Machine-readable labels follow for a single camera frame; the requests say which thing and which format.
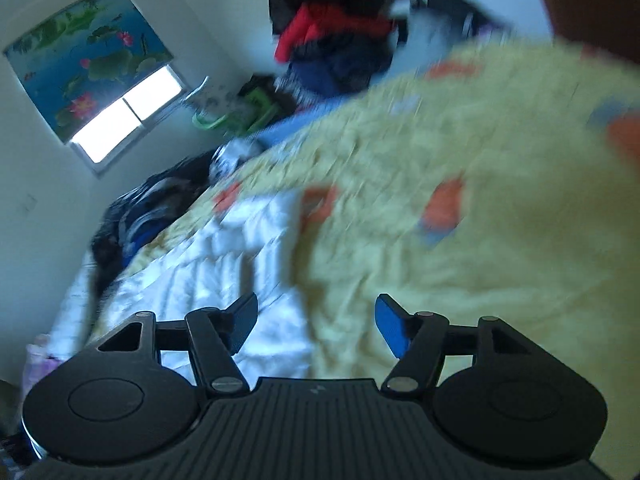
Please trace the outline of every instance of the yellow blanket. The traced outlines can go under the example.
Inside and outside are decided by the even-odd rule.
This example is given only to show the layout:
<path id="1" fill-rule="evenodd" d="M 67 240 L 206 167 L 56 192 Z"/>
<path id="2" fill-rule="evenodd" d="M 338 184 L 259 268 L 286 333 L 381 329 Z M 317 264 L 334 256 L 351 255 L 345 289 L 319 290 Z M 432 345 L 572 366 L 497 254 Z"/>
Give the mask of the yellow blanket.
<path id="1" fill-rule="evenodd" d="M 566 46 L 469 47 L 454 58 L 478 73 L 377 86 L 308 127 L 296 154 L 275 162 L 267 152 L 234 176 L 240 198 L 337 186 L 331 217 L 303 233 L 294 261 L 316 342 L 312 375 L 385 377 L 395 361 L 373 320 L 382 292 L 454 324 L 499 316 L 603 393 L 609 422 L 593 458 L 631 478 L 640 470 L 639 168 L 587 122 L 611 96 L 640 102 L 640 73 Z M 435 187 L 459 175 L 462 223 L 429 247 L 420 215 Z M 226 184 L 128 272 L 203 226 Z M 460 365 L 447 360 L 446 373 Z"/>

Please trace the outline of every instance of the window curtain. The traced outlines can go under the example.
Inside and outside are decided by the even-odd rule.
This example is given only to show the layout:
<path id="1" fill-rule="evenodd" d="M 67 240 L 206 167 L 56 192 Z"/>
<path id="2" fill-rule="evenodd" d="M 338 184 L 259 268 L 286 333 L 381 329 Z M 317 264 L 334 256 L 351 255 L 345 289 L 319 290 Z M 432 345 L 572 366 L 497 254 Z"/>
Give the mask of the window curtain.
<path id="1" fill-rule="evenodd" d="M 173 59 L 131 0 L 83 0 L 5 55 L 62 142 Z"/>

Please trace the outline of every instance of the window frame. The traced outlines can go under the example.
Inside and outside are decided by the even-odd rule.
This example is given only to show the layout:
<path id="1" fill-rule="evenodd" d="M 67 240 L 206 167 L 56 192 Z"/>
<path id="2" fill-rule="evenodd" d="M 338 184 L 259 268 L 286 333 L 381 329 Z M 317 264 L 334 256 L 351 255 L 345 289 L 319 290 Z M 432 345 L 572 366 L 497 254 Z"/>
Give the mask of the window frame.
<path id="1" fill-rule="evenodd" d="M 151 77 L 153 74 L 155 74 L 159 70 L 162 70 L 163 68 L 166 68 L 171 73 L 171 75 L 178 82 L 182 90 L 178 95 L 176 95 L 170 101 L 168 101 L 163 106 L 158 108 L 158 110 L 153 112 L 145 120 L 141 120 L 136 114 L 135 110 L 129 105 L 129 103 L 123 100 L 124 104 L 126 104 L 127 107 L 136 116 L 136 118 L 138 118 L 138 121 L 140 122 L 140 126 L 138 126 L 130 134 L 128 134 L 118 144 L 116 144 L 116 146 L 104 157 L 103 160 L 101 160 L 100 162 L 94 162 L 78 142 L 72 142 L 71 139 L 69 139 L 66 142 L 66 145 L 71 147 L 71 149 L 74 152 L 76 152 L 76 154 L 82 159 L 82 161 L 92 170 L 95 176 L 97 177 L 102 176 L 104 172 L 111 166 L 111 164 L 116 162 L 122 155 L 124 155 L 129 149 L 131 149 L 140 139 L 142 139 L 153 128 L 155 128 L 159 123 L 161 123 L 165 118 L 167 118 L 169 115 L 171 115 L 171 113 L 173 113 L 177 108 L 179 108 L 180 101 L 182 100 L 182 98 L 185 97 L 185 95 L 187 95 L 191 91 L 191 89 L 184 83 L 184 79 L 175 71 L 175 69 L 171 66 L 170 63 L 161 66 L 158 70 L 155 70 L 154 72 L 149 74 L 147 77 Z M 125 94 L 123 94 L 119 99 L 116 99 L 116 101 L 114 102 L 117 102 L 120 99 L 122 99 Z"/>

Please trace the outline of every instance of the black ribbed plate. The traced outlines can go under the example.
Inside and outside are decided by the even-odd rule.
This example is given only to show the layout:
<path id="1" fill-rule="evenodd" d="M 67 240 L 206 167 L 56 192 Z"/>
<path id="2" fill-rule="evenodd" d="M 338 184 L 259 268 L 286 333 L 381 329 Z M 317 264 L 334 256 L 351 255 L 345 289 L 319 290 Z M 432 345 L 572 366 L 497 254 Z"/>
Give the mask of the black ribbed plate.
<path id="1" fill-rule="evenodd" d="M 286 379 L 212 402 L 194 431 L 155 456 L 102 468 L 47 458 L 24 478 L 606 480 L 589 462 L 541 471 L 480 462 L 445 440 L 419 404 L 387 399 L 372 380 Z"/>

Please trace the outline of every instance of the white sheet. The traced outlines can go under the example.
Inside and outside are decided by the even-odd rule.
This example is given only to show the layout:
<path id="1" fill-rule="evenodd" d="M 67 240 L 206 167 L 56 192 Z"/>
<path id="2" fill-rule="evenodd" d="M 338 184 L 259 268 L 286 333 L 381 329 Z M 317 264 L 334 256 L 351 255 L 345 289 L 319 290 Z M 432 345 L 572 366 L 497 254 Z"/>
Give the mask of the white sheet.
<path id="1" fill-rule="evenodd" d="M 226 308 L 255 292 L 258 321 L 234 357 L 248 383 L 261 376 L 302 378 L 312 351 L 300 293 L 292 286 L 292 252 L 300 228 L 301 192 L 286 190 L 236 203 L 188 240 L 124 280 L 100 323 L 109 328 L 140 310 L 158 320 L 183 319 L 205 306 Z M 193 382 L 185 352 L 162 364 Z"/>
<path id="2" fill-rule="evenodd" d="M 82 349 L 89 337 L 98 303 L 93 293 L 94 272 L 94 256 L 91 250 L 88 250 L 49 332 L 47 354 L 56 359 L 71 359 Z"/>

